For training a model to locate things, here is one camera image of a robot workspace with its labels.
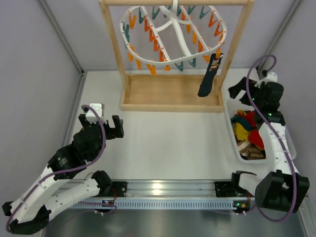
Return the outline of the black sock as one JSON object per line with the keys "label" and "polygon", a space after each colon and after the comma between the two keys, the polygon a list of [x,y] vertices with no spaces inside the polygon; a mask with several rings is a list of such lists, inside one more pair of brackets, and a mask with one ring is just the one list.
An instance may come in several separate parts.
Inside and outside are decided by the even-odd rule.
{"label": "black sock", "polygon": [[211,93],[211,90],[213,87],[213,80],[220,67],[222,58],[223,58],[223,53],[220,53],[218,57],[216,56],[215,53],[211,55],[206,73],[203,77],[203,80],[200,84],[200,87],[197,93],[198,97],[206,97]]}

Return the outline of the red sock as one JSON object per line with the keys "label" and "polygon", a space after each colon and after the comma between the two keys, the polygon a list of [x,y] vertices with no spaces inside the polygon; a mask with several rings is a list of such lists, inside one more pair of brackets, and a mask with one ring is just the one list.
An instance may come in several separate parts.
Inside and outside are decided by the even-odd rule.
{"label": "red sock", "polygon": [[255,145],[259,149],[264,149],[264,143],[263,140],[259,134],[259,131],[257,129],[251,130],[247,137],[248,142]]}
{"label": "red sock", "polygon": [[237,116],[237,122],[240,123],[245,130],[250,131],[256,128],[253,111],[237,110]]}

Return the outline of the yellow sock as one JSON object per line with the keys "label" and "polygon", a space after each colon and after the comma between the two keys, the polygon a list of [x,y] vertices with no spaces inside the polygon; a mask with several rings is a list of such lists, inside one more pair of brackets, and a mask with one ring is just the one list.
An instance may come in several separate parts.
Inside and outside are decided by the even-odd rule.
{"label": "yellow sock", "polygon": [[240,123],[235,123],[234,134],[240,141],[249,141],[248,136],[250,131],[247,131]]}

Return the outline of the white oval clip hanger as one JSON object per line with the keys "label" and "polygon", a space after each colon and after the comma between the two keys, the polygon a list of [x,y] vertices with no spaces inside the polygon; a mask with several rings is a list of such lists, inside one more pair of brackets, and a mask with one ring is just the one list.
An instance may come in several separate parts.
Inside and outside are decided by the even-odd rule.
{"label": "white oval clip hanger", "polygon": [[[213,37],[212,42],[215,43],[215,46],[211,46],[205,41],[191,19],[191,14],[195,8],[194,5],[187,7],[178,5],[178,1],[174,1],[173,5],[170,6],[153,7],[151,12],[148,12],[146,7],[142,5],[129,8],[119,23],[129,61],[135,61],[140,68],[142,64],[147,64],[150,67],[156,65],[168,67],[171,64],[181,66],[185,61],[194,66],[197,57],[201,56],[206,62],[209,62],[212,54],[215,55],[216,59],[221,58],[223,55],[221,46],[227,36],[227,26],[224,19],[214,6],[202,6],[198,19],[210,17],[208,27],[213,30],[211,36]],[[136,24],[142,26],[144,31],[148,33],[154,51],[159,53],[157,61],[140,56],[135,51],[135,47],[131,45],[130,31],[134,29]],[[161,38],[163,32],[170,27],[175,31],[175,42],[182,51],[182,55],[174,59],[169,56]]]}

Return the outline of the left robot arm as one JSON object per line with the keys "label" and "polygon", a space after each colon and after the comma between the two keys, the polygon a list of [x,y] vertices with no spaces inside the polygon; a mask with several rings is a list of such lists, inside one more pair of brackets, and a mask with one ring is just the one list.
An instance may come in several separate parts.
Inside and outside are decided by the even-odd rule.
{"label": "left robot arm", "polygon": [[107,120],[89,122],[83,114],[79,116],[82,129],[73,136],[72,142],[57,150],[39,178],[19,199],[2,205],[4,215],[9,217],[6,224],[9,233],[32,235],[70,206],[112,191],[111,178],[104,170],[98,170],[76,187],[56,194],[60,187],[100,157],[105,140],[124,137],[123,120],[117,115],[112,119],[113,128]]}

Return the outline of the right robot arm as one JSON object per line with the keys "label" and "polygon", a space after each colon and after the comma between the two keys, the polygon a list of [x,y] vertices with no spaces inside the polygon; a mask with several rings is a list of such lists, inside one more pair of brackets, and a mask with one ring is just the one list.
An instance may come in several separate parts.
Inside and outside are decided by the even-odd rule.
{"label": "right robot arm", "polygon": [[250,131],[257,132],[259,148],[264,150],[267,167],[261,173],[236,171],[233,174],[237,187],[248,191],[259,209],[296,213],[310,182],[295,167],[286,137],[285,119],[279,110],[284,88],[274,78],[254,81],[243,77],[229,88],[232,99],[244,91],[240,102],[251,106]]}

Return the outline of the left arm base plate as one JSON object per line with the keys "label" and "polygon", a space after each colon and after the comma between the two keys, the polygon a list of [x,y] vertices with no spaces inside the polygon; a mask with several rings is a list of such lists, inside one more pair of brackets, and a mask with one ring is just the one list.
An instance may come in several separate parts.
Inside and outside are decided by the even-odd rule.
{"label": "left arm base plate", "polygon": [[106,197],[123,198],[127,192],[127,182],[114,181]]}

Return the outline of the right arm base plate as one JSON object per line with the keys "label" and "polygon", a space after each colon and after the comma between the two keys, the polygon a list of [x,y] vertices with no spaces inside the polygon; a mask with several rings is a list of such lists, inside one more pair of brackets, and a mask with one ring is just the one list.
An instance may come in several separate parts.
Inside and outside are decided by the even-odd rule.
{"label": "right arm base plate", "polygon": [[218,198],[247,197],[247,191],[230,181],[217,181],[214,183]]}

